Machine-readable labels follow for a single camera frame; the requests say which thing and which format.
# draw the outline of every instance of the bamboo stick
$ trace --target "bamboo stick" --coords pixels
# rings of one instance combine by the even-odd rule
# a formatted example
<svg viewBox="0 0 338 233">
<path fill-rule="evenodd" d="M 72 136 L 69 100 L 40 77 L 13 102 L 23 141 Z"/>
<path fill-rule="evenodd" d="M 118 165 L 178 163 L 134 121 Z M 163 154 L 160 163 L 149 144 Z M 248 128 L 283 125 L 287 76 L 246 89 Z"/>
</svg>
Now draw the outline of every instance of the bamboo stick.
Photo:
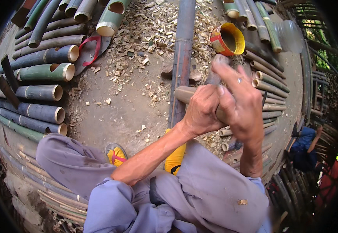
<svg viewBox="0 0 338 233">
<path fill-rule="evenodd" d="M 92 11 L 98 0 L 83 0 L 74 14 L 74 20 L 79 23 L 87 23 L 92 17 Z"/>
<path fill-rule="evenodd" d="M 50 23 L 50 20 L 52 16 L 54 15 L 60 2 L 61 0 L 51 0 L 51 2 L 48 4 L 46 9 L 43 11 L 29 39 L 28 46 L 30 48 L 35 49 L 41 43 L 43 34 L 45 33 L 46 28 L 48 24 Z"/>
<path fill-rule="evenodd" d="M 116 34 L 130 0 L 110 0 L 97 24 L 97 32 L 104 37 Z"/>
<path fill-rule="evenodd" d="M 41 44 L 35 49 L 26 46 L 22 49 L 17 50 L 15 53 L 13 53 L 12 58 L 17 59 L 30 53 L 35 53 L 41 50 L 55 47 L 64 47 L 72 44 L 80 46 L 85 39 L 86 39 L 85 35 L 69 35 L 64 37 L 52 38 L 49 40 L 42 41 Z"/>
<path fill-rule="evenodd" d="M 267 31 L 265 23 L 260 15 L 258 8 L 256 7 L 256 4 L 254 3 L 253 0 L 246 0 L 246 2 L 248 3 L 248 6 L 253 14 L 254 20 L 256 21 L 257 32 L 259 34 L 261 43 L 263 44 L 269 43 L 270 42 L 269 32 Z"/>
<path fill-rule="evenodd" d="M 45 34 L 43 34 L 42 40 L 49 40 L 52 38 L 58 38 L 58 37 L 64 37 L 64 36 L 68 36 L 68 35 L 80 35 L 80 34 L 85 34 L 87 32 L 87 27 L 85 26 L 85 24 L 76 24 L 76 25 L 72 25 L 72 26 L 68 26 L 68 27 L 64 27 L 64 28 L 59 28 L 56 30 L 51 30 L 49 32 L 46 32 Z M 17 44 L 14 48 L 15 51 L 22 49 L 26 46 L 29 45 L 29 39 Z"/>
<path fill-rule="evenodd" d="M 65 81 L 72 80 L 75 67 L 72 63 L 43 64 L 30 66 L 17 71 L 17 80 L 20 81 Z"/>
<path fill-rule="evenodd" d="M 32 129 L 40 133 L 45 134 L 59 133 L 64 136 L 66 136 L 66 134 L 68 133 L 67 125 L 64 123 L 52 124 L 37 119 L 32 119 L 1 107 L 0 107 L 0 115 L 7 119 L 12 119 L 12 122 L 16 124 L 19 124 L 23 127 Z"/>
<path fill-rule="evenodd" d="M 255 88 L 260 89 L 260 90 L 272 92 L 272 93 L 274 93 L 278 96 L 281 96 L 283 98 L 288 97 L 288 93 L 280 90 L 276 86 L 270 85 L 267 82 L 261 81 L 259 79 L 252 80 L 252 86 L 254 86 Z"/>
</svg>

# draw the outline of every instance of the lavender pants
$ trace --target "lavender pants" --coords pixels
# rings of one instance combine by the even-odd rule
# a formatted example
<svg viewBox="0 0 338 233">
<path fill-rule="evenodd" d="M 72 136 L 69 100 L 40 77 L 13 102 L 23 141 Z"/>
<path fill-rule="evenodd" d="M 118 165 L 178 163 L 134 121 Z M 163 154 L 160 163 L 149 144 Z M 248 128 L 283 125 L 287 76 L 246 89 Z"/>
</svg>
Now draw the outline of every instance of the lavender pants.
<svg viewBox="0 0 338 233">
<path fill-rule="evenodd" d="M 86 200 L 116 168 L 100 150 L 57 133 L 40 141 L 36 159 L 54 180 Z M 155 170 L 133 186 L 133 205 L 150 203 L 152 177 L 157 199 L 204 231 L 256 232 L 266 219 L 269 201 L 259 187 L 195 140 L 187 143 L 176 176 Z M 248 204 L 239 204 L 242 199 Z"/>
</svg>

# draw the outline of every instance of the flip-flop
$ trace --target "flip-flop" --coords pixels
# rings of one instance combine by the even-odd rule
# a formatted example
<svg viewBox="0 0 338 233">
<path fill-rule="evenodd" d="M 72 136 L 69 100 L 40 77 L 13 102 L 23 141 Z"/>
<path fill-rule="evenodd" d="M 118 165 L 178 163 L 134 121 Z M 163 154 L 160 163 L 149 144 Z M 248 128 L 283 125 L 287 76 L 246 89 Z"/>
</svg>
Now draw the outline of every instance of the flip-flop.
<svg viewBox="0 0 338 233">
<path fill-rule="evenodd" d="M 123 152 L 123 154 L 124 154 L 124 156 L 125 156 L 126 159 L 121 158 L 121 157 L 118 157 L 117 155 L 115 155 L 114 150 L 115 150 L 116 147 L 119 147 L 119 148 L 122 150 L 122 152 Z M 113 164 L 113 165 L 114 165 L 114 161 L 115 161 L 116 159 L 119 160 L 119 161 L 121 161 L 121 162 L 125 162 L 125 161 L 129 158 L 128 155 L 126 154 L 124 148 L 121 147 L 121 146 L 120 146 L 119 144 L 117 144 L 117 143 L 110 142 L 110 143 L 108 143 L 108 144 L 106 145 L 106 155 L 109 153 L 110 150 L 113 150 L 113 155 L 112 155 L 112 164 Z"/>
</svg>

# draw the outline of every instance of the dark bamboo pole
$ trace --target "dark bamboo pole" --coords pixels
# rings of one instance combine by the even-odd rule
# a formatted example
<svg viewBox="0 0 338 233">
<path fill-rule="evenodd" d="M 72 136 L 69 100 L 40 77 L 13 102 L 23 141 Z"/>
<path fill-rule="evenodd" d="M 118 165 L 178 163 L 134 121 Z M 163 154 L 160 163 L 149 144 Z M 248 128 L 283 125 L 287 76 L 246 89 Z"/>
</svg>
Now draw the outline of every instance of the dark bamboo pole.
<svg viewBox="0 0 338 233">
<path fill-rule="evenodd" d="M 36 6 L 36 8 L 33 10 L 31 16 L 28 18 L 28 20 L 27 20 L 27 22 L 24 26 L 25 31 L 30 32 L 31 30 L 34 29 L 34 27 L 37 24 L 39 17 L 41 16 L 43 9 L 45 9 L 45 7 L 46 7 L 47 3 L 48 3 L 48 0 L 40 0 L 40 2 Z"/>
<path fill-rule="evenodd" d="M 35 49 L 32 49 L 29 46 L 26 46 L 22 49 L 17 50 L 12 55 L 12 58 L 17 59 L 19 57 L 22 57 L 30 53 L 35 53 L 41 50 L 55 48 L 55 47 L 64 47 L 64 46 L 72 45 L 72 44 L 80 46 L 82 42 L 86 39 L 86 37 L 87 37 L 86 35 L 69 35 L 65 37 L 52 38 L 49 40 L 42 41 L 41 44 Z"/>
<path fill-rule="evenodd" d="M 15 93 L 18 88 L 18 83 L 17 83 L 15 75 L 13 74 L 11 64 L 10 64 L 10 61 L 8 60 L 7 54 L 1 60 L 1 66 L 6 76 L 8 84 L 12 88 L 12 91 Z"/>
<path fill-rule="evenodd" d="M 269 32 L 266 29 L 265 23 L 262 20 L 261 14 L 257 9 L 256 4 L 254 3 L 253 0 L 246 0 L 246 2 L 248 3 L 248 6 L 253 14 L 254 20 L 256 21 L 257 32 L 259 34 L 261 43 L 263 44 L 269 43 L 270 42 Z"/>
<path fill-rule="evenodd" d="M 18 100 L 15 92 L 10 88 L 3 75 L 0 75 L 0 91 L 7 97 L 7 100 L 13 105 L 15 109 L 18 108 L 20 100 Z"/>
<path fill-rule="evenodd" d="M 265 50 L 261 49 L 259 46 L 246 41 L 245 42 L 245 49 L 248 50 L 248 51 L 251 51 L 255 55 L 257 55 L 260 58 L 264 59 L 265 61 L 269 62 L 270 64 L 272 64 L 274 67 L 276 67 L 281 72 L 284 72 L 283 66 L 281 66 L 279 64 L 279 62 L 274 57 L 272 57 Z"/>
<path fill-rule="evenodd" d="M 31 53 L 17 58 L 11 62 L 12 70 L 28 66 L 36 66 L 47 63 L 73 63 L 78 59 L 79 48 L 76 45 L 67 45 L 62 48 L 51 48 Z"/>
<path fill-rule="evenodd" d="M 64 37 L 68 35 L 80 35 L 80 34 L 85 34 L 86 32 L 87 32 L 87 27 L 85 26 L 85 24 L 77 24 L 77 25 L 72 25 L 72 26 L 68 26 L 65 28 L 59 28 L 56 30 L 46 32 L 45 34 L 43 34 L 42 40 L 44 41 L 44 40 L 49 40 L 49 39 L 57 38 L 57 37 Z M 15 46 L 15 51 L 28 46 L 29 40 L 30 39 L 27 39 L 21 42 L 20 44 L 17 44 Z"/>
<path fill-rule="evenodd" d="M 30 48 L 32 49 L 37 48 L 41 43 L 43 34 L 45 33 L 46 28 L 50 23 L 51 17 L 54 15 L 57 7 L 59 6 L 60 1 L 61 0 L 51 0 L 51 2 L 44 10 L 29 39 Z"/>
<path fill-rule="evenodd" d="M 195 0 L 179 2 L 168 128 L 173 128 L 185 115 L 186 105 L 181 103 L 175 97 L 174 92 L 179 86 L 188 86 L 190 79 L 192 38 L 194 37 L 193 28 L 195 25 L 195 5 Z"/>
</svg>

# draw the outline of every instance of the bamboo tube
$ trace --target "bamboo tube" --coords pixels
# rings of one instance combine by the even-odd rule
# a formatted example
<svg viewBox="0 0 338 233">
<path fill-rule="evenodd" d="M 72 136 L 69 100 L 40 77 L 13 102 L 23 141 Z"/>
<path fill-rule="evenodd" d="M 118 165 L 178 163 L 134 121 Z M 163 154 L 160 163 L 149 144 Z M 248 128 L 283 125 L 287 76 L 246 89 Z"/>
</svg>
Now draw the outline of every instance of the bamboo tube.
<svg viewBox="0 0 338 233">
<path fill-rule="evenodd" d="M 67 45 L 63 48 L 51 48 L 31 53 L 17 58 L 11 62 L 11 68 L 17 70 L 28 66 L 36 66 L 47 63 L 73 63 L 78 59 L 79 48 L 76 45 Z"/>
<path fill-rule="evenodd" d="M 74 21 L 74 19 L 61 19 L 61 20 L 57 20 L 54 22 L 51 22 L 48 24 L 47 28 L 46 28 L 46 32 L 52 31 L 52 30 L 56 30 L 59 28 L 64 28 L 64 27 L 68 27 L 68 26 L 72 26 L 72 25 L 76 25 L 78 24 L 76 21 Z M 15 40 L 15 45 L 20 44 L 21 42 L 29 39 L 31 37 L 31 34 L 33 33 L 33 31 L 30 31 L 24 35 L 22 35 L 20 38 L 18 38 L 17 40 Z"/>
<path fill-rule="evenodd" d="M 98 0 L 83 0 L 74 14 L 74 20 L 78 23 L 87 23 L 92 17 L 92 11 Z"/>
<path fill-rule="evenodd" d="M 272 93 L 274 93 L 278 96 L 281 96 L 283 98 L 288 97 L 288 93 L 280 90 L 276 86 L 270 85 L 267 82 L 261 81 L 259 79 L 252 80 L 252 86 L 257 88 L 257 89 L 260 89 L 260 90 L 272 92 Z"/>
<path fill-rule="evenodd" d="M 261 43 L 263 43 L 263 44 L 269 43 L 270 42 L 269 32 L 267 31 L 265 23 L 262 20 L 262 17 L 260 15 L 259 10 L 256 7 L 256 4 L 254 3 L 253 0 L 246 0 L 246 2 L 248 3 L 248 6 L 249 6 L 249 8 L 252 12 L 253 17 L 254 17 L 254 20 L 256 21 L 257 32 L 259 34 Z"/>
<path fill-rule="evenodd" d="M 253 14 L 251 12 L 251 9 L 248 6 L 248 3 L 246 3 L 246 0 L 240 0 L 241 5 L 243 6 L 246 16 L 247 16 L 247 21 L 246 21 L 246 28 L 248 30 L 257 30 L 257 25 L 256 21 L 254 20 Z"/>
<path fill-rule="evenodd" d="M 71 0 L 65 9 L 65 15 L 69 18 L 73 18 L 81 2 L 82 0 Z"/>
<path fill-rule="evenodd" d="M 29 31 L 33 30 L 33 28 L 37 24 L 39 17 L 41 16 L 43 9 L 45 9 L 47 3 L 48 3 L 48 0 L 40 0 L 40 2 L 37 4 L 36 8 L 31 13 L 31 16 L 26 21 L 26 24 L 24 26 L 25 31 L 29 32 Z"/>
<path fill-rule="evenodd" d="M 272 72 L 276 73 L 279 77 L 281 77 L 283 79 L 286 79 L 286 77 L 284 76 L 284 74 L 280 70 L 278 70 L 272 64 L 270 64 L 269 62 L 267 62 L 264 59 L 260 58 L 256 54 L 254 54 L 254 53 L 252 53 L 252 52 L 250 52 L 248 50 L 245 50 L 242 55 L 243 55 L 243 57 L 246 57 L 249 60 L 255 60 L 255 61 L 259 62 L 261 65 L 265 66 L 266 68 L 268 68 Z"/>
<path fill-rule="evenodd" d="M 234 2 L 236 3 L 239 10 L 239 16 L 237 17 L 237 21 L 246 22 L 248 20 L 248 16 L 246 14 L 243 4 L 241 3 L 241 0 L 234 0 Z"/>
<path fill-rule="evenodd" d="M 269 32 L 269 36 L 271 40 L 270 44 L 271 44 L 271 47 L 273 48 L 273 52 L 280 53 L 282 51 L 282 46 L 280 45 L 278 35 L 273 26 L 273 23 L 270 20 L 269 14 L 266 12 L 265 7 L 262 5 L 261 2 L 255 2 L 255 5 L 262 16 L 263 21 L 265 22 L 267 31 Z"/>
<path fill-rule="evenodd" d="M 265 111 L 262 113 L 262 119 L 276 118 L 282 115 L 281 111 Z"/>
<path fill-rule="evenodd" d="M 59 11 L 65 11 L 69 3 L 70 3 L 70 0 L 61 0 L 59 4 Z"/>
<path fill-rule="evenodd" d="M 50 23 L 51 17 L 54 15 L 57 7 L 59 6 L 60 1 L 61 0 L 51 0 L 46 9 L 43 11 L 29 39 L 30 48 L 35 49 L 41 43 L 43 34 Z"/>
<path fill-rule="evenodd" d="M 223 151 L 229 151 L 235 148 L 235 143 L 237 142 L 236 137 L 231 138 L 230 141 L 222 143 L 222 150 Z"/>
<path fill-rule="evenodd" d="M 97 24 L 97 32 L 104 37 L 116 34 L 130 0 L 110 0 Z"/>
<path fill-rule="evenodd" d="M 69 35 L 65 37 L 52 38 L 49 40 L 42 41 L 40 46 L 38 46 L 35 49 L 29 48 L 28 46 L 26 46 L 22 49 L 17 50 L 12 55 L 12 58 L 17 59 L 19 57 L 22 57 L 30 53 L 35 53 L 41 50 L 55 48 L 55 47 L 64 47 L 66 45 L 75 44 L 76 46 L 80 46 L 85 39 L 86 39 L 85 35 Z"/>
<path fill-rule="evenodd" d="M 20 81 L 65 81 L 72 80 L 75 67 L 72 63 L 43 64 L 30 66 L 17 71 L 17 80 Z"/>
<path fill-rule="evenodd" d="M 287 86 L 285 86 L 283 83 L 279 82 L 275 78 L 265 74 L 262 71 L 257 71 L 255 73 L 255 78 L 262 80 L 264 82 L 267 82 L 267 83 L 269 83 L 273 86 L 276 86 L 277 88 L 281 89 L 282 91 L 289 93 L 289 88 Z"/>
<path fill-rule="evenodd" d="M 220 137 L 230 136 L 232 135 L 232 131 L 230 129 L 222 129 L 219 131 Z"/>
<path fill-rule="evenodd" d="M 2 122 L 8 128 L 13 129 L 18 134 L 21 134 L 22 136 L 27 137 L 28 139 L 35 141 L 35 142 L 39 142 L 42 138 L 46 136 L 43 133 L 38 133 L 34 130 L 18 125 L 7 118 L 4 118 L 1 115 L 0 115 L 0 122 Z"/>
<path fill-rule="evenodd" d="M 52 124 L 41 120 L 32 119 L 1 107 L 0 107 L 0 115 L 7 119 L 11 119 L 12 122 L 16 124 L 35 130 L 40 133 L 45 134 L 59 133 L 64 136 L 66 136 L 68 133 L 67 125 L 64 123 Z"/>
<path fill-rule="evenodd" d="M 85 24 L 76 24 L 76 25 L 72 25 L 72 26 L 68 26 L 65 28 L 59 28 L 56 30 L 51 30 L 49 32 L 46 32 L 45 34 L 43 34 L 42 40 L 49 40 L 52 38 L 57 38 L 57 37 L 64 37 L 67 35 L 81 35 L 86 33 L 87 31 L 87 27 L 85 26 Z M 20 44 L 17 44 L 15 46 L 15 51 L 22 49 L 26 46 L 29 45 L 29 40 L 27 39 L 23 42 L 21 42 Z"/>
<path fill-rule="evenodd" d="M 274 122 L 274 121 L 276 121 L 276 119 L 277 119 L 276 117 L 274 117 L 274 118 L 269 118 L 269 119 L 264 119 L 264 120 L 263 120 L 263 123 L 264 123 L 264 124 L 267 124 L 267 123 L 270 123 L 270 122 Z"/>
<path fill-rule="evenodd" d="M 279 62 L 273 56 L 271 56 L 268 52 L 261 49 L 260 46 L 246 41 L 245 42 L 245 49 L 254 53 L 255 55 L 259 56 L 260 58 L 264 59 L 265 61 L 269 62 L 274 67 L 276 67 L 279 71 L 284 72 L 283 66 L 281 66 L 279 64 Z"/>
</svg>

